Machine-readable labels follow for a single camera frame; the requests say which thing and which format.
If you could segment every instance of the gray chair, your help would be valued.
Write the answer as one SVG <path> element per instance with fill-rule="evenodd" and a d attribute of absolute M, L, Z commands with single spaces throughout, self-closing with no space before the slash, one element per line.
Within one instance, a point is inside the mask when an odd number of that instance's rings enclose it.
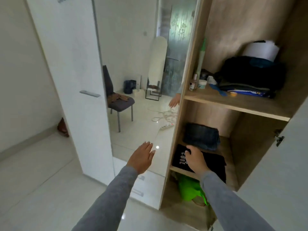
<path fill-rule="evenodd" d="M 106 96 L 112 95 L 113 92 L 113 84 L 111 81 L 111 78 L 109 76 L 109 72 L 107 69 L 107 66 L 103 66 L 103 75 L 104 75 L 104 81 L 105 81 L 105 88 L 106 88 Z M 133 121 L 133 104 L 135 103 L 133 98 L 129 98 L 128 101 L 124 101 L 121 99 L 118 99 L 108 105 L 108 108 L 111 108 L 110 113 L 112 114 L 112 110 L 114 109 L 115 111 L 118 112 L 118 128 L 119 132 L 121 132 L 121 125 L 120 125 L 120 112 L 123 110 L 131 107 L 132 108 L 132 121 Z"/>

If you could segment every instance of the wardrobe door handle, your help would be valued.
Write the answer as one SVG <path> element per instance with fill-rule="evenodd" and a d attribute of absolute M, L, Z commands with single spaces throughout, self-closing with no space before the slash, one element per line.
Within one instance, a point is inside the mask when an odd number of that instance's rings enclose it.
<path fill-rule="evenodd" d="M 143 176 L 143 175 L 139 175 L 139 176 L 138 176 L 138 178 L 139 178 L 140 180 L 144 181 L 145 176 Z"/>
<path fill-rule="evenodd" d="M 96 98 L 100 97 L 100 94 L 90 92 L 90 91 L 86 91 L 86 90 L 81 90 L 80 93 L 85 94 L 85 95 L 89 95 L 89 96 L 93 96 L 93 97 L 96 97 Z"/>
<path fill-rule="evenodd" d="M 141 197 L 143 197 L 143 196 L 144 196 L 144 193 L 143 193 L 143 192 L 141 192 L 141 191 L 139 191 L 139 190 L 132 189 L 132 192 L 133 192 L 133 193 L 135 193 L 135 194 L 137 194 L 137 195 L 139 195 L 139 196 L 141 196 Z"/>

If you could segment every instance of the white tile floor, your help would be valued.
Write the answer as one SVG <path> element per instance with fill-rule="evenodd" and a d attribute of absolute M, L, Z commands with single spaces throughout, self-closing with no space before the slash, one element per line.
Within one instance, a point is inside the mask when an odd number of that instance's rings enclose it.
<path fill-rule="evenodd" d="M 82 174 L 58 133 L 1 161 L 0 185 L 1 231 L 70 231 L 106 188 Z M 133 199 L 124 212 L 120 231 L 194 230 Z"/>
<path fill-rule="evenodd" d="M 120 112 L 120 133 L 118 131 L 117 112 L 113 111 L 110 114 L 110 109 L 108 109 L 113 156 L 127 161 L 144 141 L 151 141 L 154 144 L 156 154 L 149 170 L 165 176 L 174 127 L 166 130 L 160 130 L 160 128 L 170 123 L 167 120 L 175 123 L 179 106 L 171 110 L 168 104 L 172 97 L 164 95 L 160 97 L 159 101 L 148 100 L 144 96 L 134 97 L 132 95 L 132 97 L 135 100 L 133 105 L 134 121 L 131 121 L 130 108 Z M 163 118 L 164 115 L 173 115 L 174 117 L 168 117 L 166 120 Z"/>

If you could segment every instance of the gray sleeve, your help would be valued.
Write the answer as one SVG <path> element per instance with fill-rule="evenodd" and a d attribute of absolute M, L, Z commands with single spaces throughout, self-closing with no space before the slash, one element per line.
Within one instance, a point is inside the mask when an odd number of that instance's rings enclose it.
<path fill-rule="evenodd" d="M 200 185 L 224 231 L 274 231 L 247 203 L 212 171 L 203 174 Z"/>
<path fill-rule="evenodd" d="M 176 93 L 182 94 L 182 90 L 183 90 L 183 83 L 181 83 L 181 86 L 179 87 Z"/>
<path fill-rule="evenodd" d="M 137 176 L 133 167 L 122 168 L 72 231 L 116 231 Z"/>

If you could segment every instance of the door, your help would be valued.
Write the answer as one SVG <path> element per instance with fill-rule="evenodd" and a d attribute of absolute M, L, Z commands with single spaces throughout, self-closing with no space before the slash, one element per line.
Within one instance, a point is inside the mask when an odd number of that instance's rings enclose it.
<path fill-rule="evenodd" d="M 108 185 L 114 169 L 92 0 L 27 2 L 83 173 Z"/>
<path fill-rule="evenodd" d="M 307 114 L 308 99 L 280 134 L 279 147 L 270 147 L 237 193 L 275 230 L 307 230 Z"/>

